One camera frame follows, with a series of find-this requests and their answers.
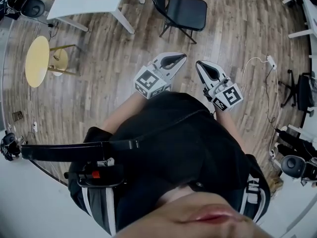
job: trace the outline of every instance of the floor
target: floor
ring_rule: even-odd
[[[31,89],[24,74],[24,61],[32,41],[48,35],[48,28],[37,22],[14,22],[9,38],[3,78],[3,101],[6,122],[16,127],[18,136],[27,136],[33,144],[80,143],[91,126],[103,120],[134,91],[132,80],[142,65],[161,52],[177,51],[188,55],[186,65],[177,74],[174,91],[186,92],[211,108],[203,96],[203,86],[195,70],[197,60],[218,63],[242,86],[242,72],[252,57],[265,60],[272,55],[278,64],[280,80],[289,82],[288,69],[295,78],[310,69],[308,38],[290,40],[287,35],[305,28],[300,6],[289,8],[282,0],[205,0],[208,4],[206,28],[193,37],[194,45],[179,30],[172,28],[162,38],[162,16],[152,0],[144,5],[138,0],[123,0],[122,12],[135,28],[129,34],[110,14],[75,16],[74,20],[89,27],[85,33],[66,24],[59,24],[50,46],[76,44],[69,48],[70,71],[80,77],[48,73],[43,84]],[[232,111],[237,127],[246,141],[248,153],[255,155],[270,182],[278,174],[270,160],[268,147],[273,128],[267,120],[268,99],[265,77],[267,64],[254,59],[245,73],[244,101]],[[278,104],[275,73],[267,80],[270,118],[277,117]],[[285,90],[279,91],[280,101]],[[22,111],[24,118],[12,120],[12,112]],[[30,133],[34,121],[38,132]],[[287,105],[281,110],[278,126],[300,126],[303,112]],[[68,163],[39,165],[65,181]]]

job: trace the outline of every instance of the white table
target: white table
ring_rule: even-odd
[[[283,3],[288,3],[291,0],[284,0]],[[310,0],[303,0],[303,6],[305,15],[307,18],[308,30],[289,34],[289,38],[295,38],[303,35],[314,34],[317,37],[317,6],[315,6]]]
[[[57,18],[65,23],[77,27],[85,32],[88,28],[78,22],[67,18],[70,15],[110,12],[127,30],[134,34],[134,29],[118,9],[121,0],[55,0],[48,14],[47,19]]]

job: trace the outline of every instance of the office chair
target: office chair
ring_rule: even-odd
[[[284,84],[279,81],[279,85],[284,85],[286,88],[290,89],[290,94],[287,97],[285,103],[281,104],[281,108],[284,108],[285,105],[293,98],[292,107],[296,106],[300,111],[304,111],[312,117],[314,115],[314,111],[307,111],[307,108],[313,107],[313,103],[311,103],[312,99],[312,91],[310,87],[310,73],[303,73],[299,76],[297,85],[295,85],[293,71],[291,69],[287,70],[287,73],[291,74],[291,85]]]
[[[169,27],[177,27],[195,44],[193,31],[203,31],[206,25],[207,4],[203,0],[153,0],[156,9],[165,17],[164,29],[160,37]]]

